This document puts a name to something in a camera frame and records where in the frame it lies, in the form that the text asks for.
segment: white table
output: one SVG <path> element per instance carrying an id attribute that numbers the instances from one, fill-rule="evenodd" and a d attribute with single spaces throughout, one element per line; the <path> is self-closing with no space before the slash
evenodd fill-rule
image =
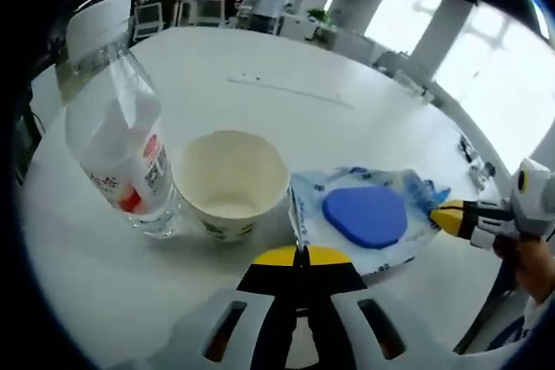
<path id="1" fill-rule="evenodd" d="M 166 144 L 235 128 L 266 137 L 291 170 L 359 165 L 414 168 L 477 198 L 456 152 L 454 124 L 357 62 L 255 32 L 173 28 L 134 47 L 164 102 Z M 232 83 L 256 75 L 284 89 Z M 102 199 L 72 160 L 59 114 L 23 189 L 30 259 L 56 316 L 103 367 L 152 354 L 172 325 L 212 292 L 233 287 L 266 248 L 293 243 L 279 207 L 249 243 L 220 246 L 190 231 L 153 241 Z M 401 271 L 377 276 L 454 347 L 486 300 L 500 261 L 439 234 Z"/>

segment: paper cup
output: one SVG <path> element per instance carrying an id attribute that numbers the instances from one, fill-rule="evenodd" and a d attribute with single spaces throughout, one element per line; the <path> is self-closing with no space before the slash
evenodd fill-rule
<path id="1" fill-rule="evenodd" d="M 250 236 L 284 197 L 290 181 L 274 146 L 255 134 L 236 131 L 193 141 L 173 164 L 173 177 L 206 232 L 222 242 Z"/>

